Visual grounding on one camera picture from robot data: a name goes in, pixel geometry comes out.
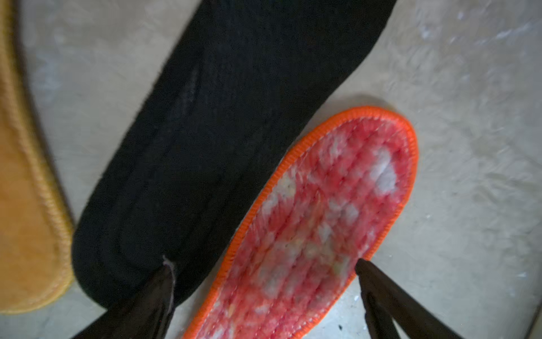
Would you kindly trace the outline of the red patterned insole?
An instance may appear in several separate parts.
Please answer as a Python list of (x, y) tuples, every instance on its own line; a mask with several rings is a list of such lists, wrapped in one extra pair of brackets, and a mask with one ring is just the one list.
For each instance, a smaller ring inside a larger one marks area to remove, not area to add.
[(408, 202), (418, 145), (379, 107), (330, 117), (285, 155), (241, 222), (185, 338), (301, 338)]

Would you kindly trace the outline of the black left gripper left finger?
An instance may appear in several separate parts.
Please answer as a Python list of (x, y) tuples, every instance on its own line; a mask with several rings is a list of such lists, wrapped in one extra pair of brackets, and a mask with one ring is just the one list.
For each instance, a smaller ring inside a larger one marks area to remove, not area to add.
[(115, 304), (76, 338), (164, 338), (174, 313), (176, 266), (165, 258), (161, 268), (137, 291)]

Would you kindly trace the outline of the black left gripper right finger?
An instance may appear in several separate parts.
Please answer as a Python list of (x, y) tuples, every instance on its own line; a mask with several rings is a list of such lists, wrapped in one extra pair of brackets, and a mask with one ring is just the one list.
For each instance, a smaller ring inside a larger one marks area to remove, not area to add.
[(459, 338), (372, 262), (363, 258), (355, 267), (372, 338), (399, 338), (399, 325), (409, 338)]

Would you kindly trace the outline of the black insole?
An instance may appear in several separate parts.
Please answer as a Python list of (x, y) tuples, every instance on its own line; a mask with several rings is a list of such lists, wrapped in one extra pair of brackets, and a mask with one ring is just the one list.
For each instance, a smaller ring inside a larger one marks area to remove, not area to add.
[(169, 259), (175, 302), (190, 297), (394, 6), (202, 1), (80, 217), (83, 291), (110, 307)]

